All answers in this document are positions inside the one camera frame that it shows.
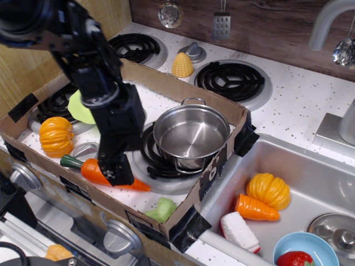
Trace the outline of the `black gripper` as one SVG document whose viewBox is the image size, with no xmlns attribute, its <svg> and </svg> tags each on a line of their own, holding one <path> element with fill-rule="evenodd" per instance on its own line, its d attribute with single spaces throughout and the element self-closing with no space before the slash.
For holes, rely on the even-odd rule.
<svg viewBox="0 0 355 266">
<path fill-rule="evenodd" d="M 125 153 L 139 149 L 145 122 L 136 86 L 123 81 L 90 85 L 82 89 L 82 103 L 100 133 L 98 166 L 103 176 L 111 186 L 132 185 L 134 176 Z"/>
</svg>

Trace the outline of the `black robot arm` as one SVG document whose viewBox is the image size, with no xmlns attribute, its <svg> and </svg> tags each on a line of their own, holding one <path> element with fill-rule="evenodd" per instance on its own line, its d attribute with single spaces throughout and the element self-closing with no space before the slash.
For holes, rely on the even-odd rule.
<svg viewBox="0 0 355 266">
<path fill-rule="evenodd" d="M 126 152 L 139 148 L 145 113 L 121 77 L 121 60 L 101 26 L 76 1 L 2 1 L 1 43 L 49 51 L 82 95 L 100 133 L 98 165 L 112 186 L 131 185 Z"/>
</svg>

